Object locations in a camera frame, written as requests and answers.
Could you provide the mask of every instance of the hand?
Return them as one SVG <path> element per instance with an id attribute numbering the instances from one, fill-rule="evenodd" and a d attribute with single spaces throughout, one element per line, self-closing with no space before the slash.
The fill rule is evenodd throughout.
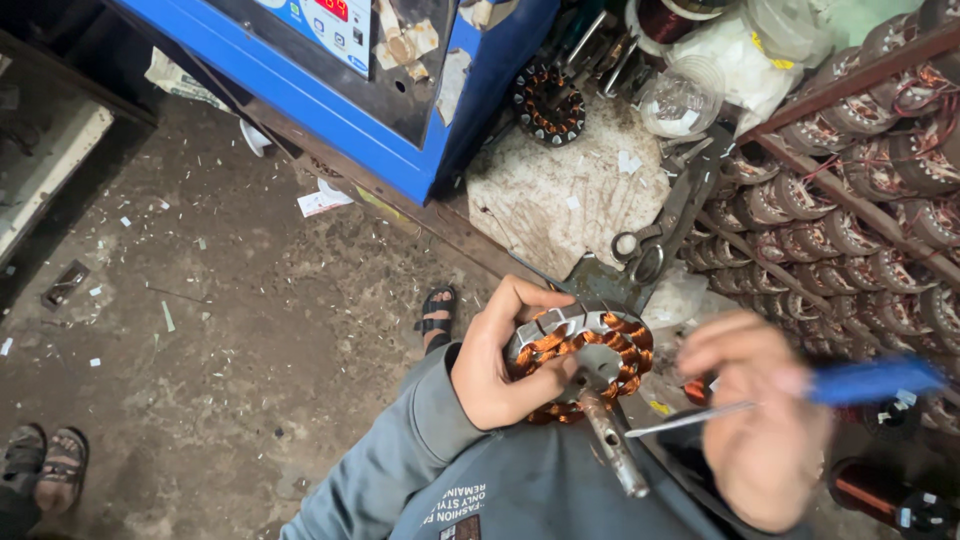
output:
<path id="1" fill-rule="evenodd" d="M 511 382 L 503 348 L 514 334 L 516 323 L 527 322 L 545 309 L 573 302 L 568 294 L 507 276 L 484 310 L 473 317 L 450 381 L 460 406 L 479 430 L 515 424 L 563 393 L 564 385 L 577 369 L 576 358 L 558 356 L 545 362 L 533 375 Z"/>
<path id="2" fill-rule="evenodd" d="M 704 454 L 741 519 L 770 532 L 793 527 L 819 479 L 831 421 L 827 407 L 803 399 L 810 373 L 786 338 L 738 311 L 691 334 L 677 363 L 690 377 L 719 369 L 713 405 L 757 403 L 707 421 Z"/>

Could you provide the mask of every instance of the red digital numbers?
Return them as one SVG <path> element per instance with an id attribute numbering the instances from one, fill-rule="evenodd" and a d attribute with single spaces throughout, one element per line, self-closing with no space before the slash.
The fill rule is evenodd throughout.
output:
<path id="1" fill-rule="evenodd" d="M 341 20 L 347 20 L 347 2 L 344 2 L 344 0 L 316 0 L 316 2 L 325 7 L 327 11 L 337 15 Z"/>

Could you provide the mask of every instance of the gray sweatshirt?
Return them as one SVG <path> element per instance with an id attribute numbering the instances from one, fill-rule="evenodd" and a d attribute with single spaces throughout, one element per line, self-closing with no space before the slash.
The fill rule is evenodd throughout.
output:
<path id="1" fill-rule="evenodd" d="M 459 349 L 441 347 L 411 371 L 396 402 L 303 500 L 281 539 L 766 536 L 744 532 L 729 511 L 717 520 L 649 452 L 635 455 L 652 492 L 627 498 L 587 422 L 478 430 L 448 374 Z"/>

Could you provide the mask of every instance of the blue screwdriver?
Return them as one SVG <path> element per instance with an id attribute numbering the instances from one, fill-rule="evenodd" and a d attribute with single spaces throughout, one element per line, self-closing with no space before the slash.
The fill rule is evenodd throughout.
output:
<path id="1" fill-rule="evenodd" d="M 920 395 L 942 390 L 947 383 L 943 374 L 917 356 L 878 356 L 871 362 L 814 370 L 806 398 L 820 405 L 861 405 L 896 397 L 903 391 Z M 713 407 L 658 426 L 629 430 L 624 435 L 640 437 L 672 430 L 755 405 L 754 402 L 743 401 Z"/>

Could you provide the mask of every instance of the screwdriver handle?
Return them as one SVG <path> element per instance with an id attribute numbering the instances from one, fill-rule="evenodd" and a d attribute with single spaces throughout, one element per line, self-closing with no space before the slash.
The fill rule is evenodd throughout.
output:
<path id="1" fill-rule="evenodd" d="M 947 385 L 947 379 L 913 355 L 878 356 L 871 362 L 814 370 L 806 398 L 838 406 L 876 402 L 906 390 L 923 394 Z"/>

